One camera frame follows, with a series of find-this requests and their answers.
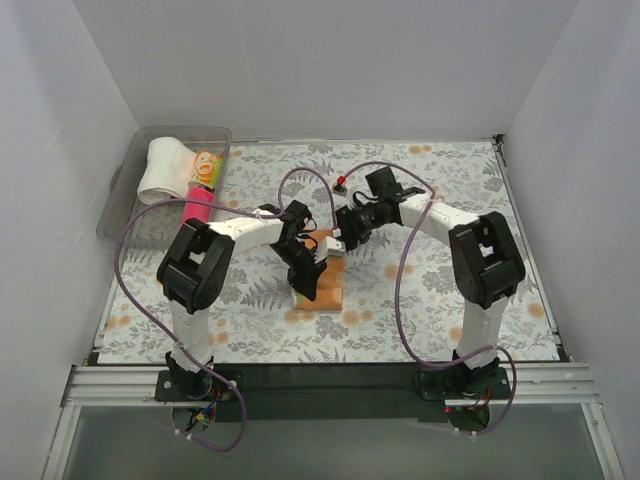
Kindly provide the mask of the red microfiber towel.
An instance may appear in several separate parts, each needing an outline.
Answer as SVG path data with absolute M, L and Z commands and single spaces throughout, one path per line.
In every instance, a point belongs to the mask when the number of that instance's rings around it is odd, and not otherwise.
M 205 187 L 192 187 L 186 198 L 189 199 L 189 202 L 185 203 L 182 222 L 185 223 L 192 218 L 204 223 L 209 222 L 214 193 Z

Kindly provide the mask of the orange blue patterned towel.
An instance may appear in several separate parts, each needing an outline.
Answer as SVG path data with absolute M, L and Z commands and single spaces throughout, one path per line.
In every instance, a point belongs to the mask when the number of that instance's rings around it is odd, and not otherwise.
M 346 257 L 330 257 L 327 267 L 318 280 L 314 301 L 293 290 L 293 307 L 307 312 L 339 312 L 345 297 Z

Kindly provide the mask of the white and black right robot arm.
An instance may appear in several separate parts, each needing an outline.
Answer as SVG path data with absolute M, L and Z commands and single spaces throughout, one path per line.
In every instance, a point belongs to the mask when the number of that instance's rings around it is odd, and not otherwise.
M 462 334 L 450 361 L 417 361 L 421 368 L 414 384 L 422 397 L 488 400 L 495 391 L 509 391 L 500 366 L 506 353 L 498 337 L 508 300 L 525 279 L 526 268 L 505 217 L 448 206 L 437 201 L 428 184 L 405 188 L 385 164 L 367 175 L 368 194 L 347 187 L 346 181 L 339 177 L 332 190 L 347 201 L 336 212 L 347 250 L 391 224 L 413 235 L 426 234 L 450 250 L 455 284 L 464 299 Z

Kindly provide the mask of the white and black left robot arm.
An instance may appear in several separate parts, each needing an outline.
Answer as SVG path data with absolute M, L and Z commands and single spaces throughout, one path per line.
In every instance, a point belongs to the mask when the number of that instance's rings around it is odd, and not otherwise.
M 332 240 L 317 241 L 305 227 L 308 207 L 293 201 L 281 210 L 265 204 L 248 216 L 221 222 L 187 220 L 169 247 L 158 271 L 172 314 L 177 339 L 166 355 L 173 384 L 193 400 L 205 398 L 213 386 L 203 369 L 213 360 L 209 344 L 209 310 L 219 297 L 232 259 L 257 247 L 270 247 L 288 266 L 291 288 L 308 300 L 327 269 Z

